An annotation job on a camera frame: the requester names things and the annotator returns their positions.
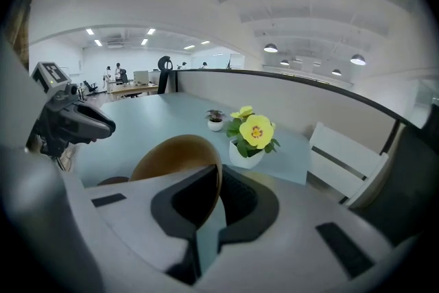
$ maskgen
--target person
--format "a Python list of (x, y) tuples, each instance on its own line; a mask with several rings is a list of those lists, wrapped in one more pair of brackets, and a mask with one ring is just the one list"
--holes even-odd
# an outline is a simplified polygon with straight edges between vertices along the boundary
[(115, 79), (116, 81), (121, 79), (121, 65), (119, 63), (116, 64)]
[(107, 93), (109, 93), (108, 91), (110, 90), (110, 87), (108, 85), (108, 81), (110, 80), (111, 80), (111, 67), (107, 66), (107, 70), (104, 72), (104, 86), (102, 87), (104, 89), (105, 84), (107, 85)]

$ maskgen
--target potted plant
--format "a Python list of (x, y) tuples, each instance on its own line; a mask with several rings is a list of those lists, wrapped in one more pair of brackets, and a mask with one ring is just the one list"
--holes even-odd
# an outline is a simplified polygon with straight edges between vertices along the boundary
[(219, 110), (208, 110), (207, 113), (208, 115), (206, 118), (209, 119), (207, 121), (207, 126), (214, 132), (221, 130), (224, 125), (222, 120), (226, 117), (225, 114)]
[(230, 141), (228, 155), (233, 165), (251, 169), (264, 154), (276, 152), (274, 145), (281, 146), (273, 138), (276, 124), (263, 115), (255, 115), (251, 106), (244, 106), (230, 115), (233, 120), (227, 126)]

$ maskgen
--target white flower pot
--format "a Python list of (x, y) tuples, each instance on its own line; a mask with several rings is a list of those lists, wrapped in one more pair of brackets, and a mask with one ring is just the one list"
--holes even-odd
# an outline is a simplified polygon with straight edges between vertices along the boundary
[(224, 122), (212, 122), (211, 120), (207, 121), (207, 126), (214, 132), (217, 132), (222, 129), (222, 126), (224, 125)]
[(228, 147), (228, 157), (230, 158), (230, 161), (234, 166), (242, 167), (244, 169), (252, 169), (259, 164), (259, 162), (262, 160), (263, 155), (265, 154), (263, 150), (251, 156), (250, 158), (244, 158), (238, 152), (238, 148), (236, 148), (236, 145), (233, 144), (234, 142), (236, 142), (236, 140), (230, 141), (230, 145)]

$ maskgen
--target ceiling light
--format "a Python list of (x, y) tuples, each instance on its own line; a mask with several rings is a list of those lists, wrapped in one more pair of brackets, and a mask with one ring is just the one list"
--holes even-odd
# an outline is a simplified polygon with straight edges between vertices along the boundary
[(277, 46), (273, 43), (267, 44), (265, 46), (265, 48), (263, 48), (263, 49), (268, 53), (277, 53), (278, 52)]
[(366, 64), (366, 61), (364, 60), (364, 57), (362, 55), (355, 54), (351, 58), (351, 63), (356, 64), (356, 65), (364, 66)]

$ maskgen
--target light blue tabletop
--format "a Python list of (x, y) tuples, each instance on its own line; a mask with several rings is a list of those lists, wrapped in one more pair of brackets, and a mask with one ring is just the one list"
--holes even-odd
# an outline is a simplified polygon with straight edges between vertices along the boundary
[[(113, 177), (131, 177), (137, 163), (156, 145), (180, 134), (197, 134), (217, 149), (223, 164), (230, 164), (230, 139), (225, 129), (207, 127), (206, 111), (219, 109), (230, 116), (236, 109), (186, 93), (150, 95), (104, 104), (101, 110), (116, 123), (110, 138), (81, 145), (74, 172), (85, 187)], [(266, 154), (252, 170), (304, 185), (309, 166), (309, 142), (301, 134), (278, 127), (277, 153)]]

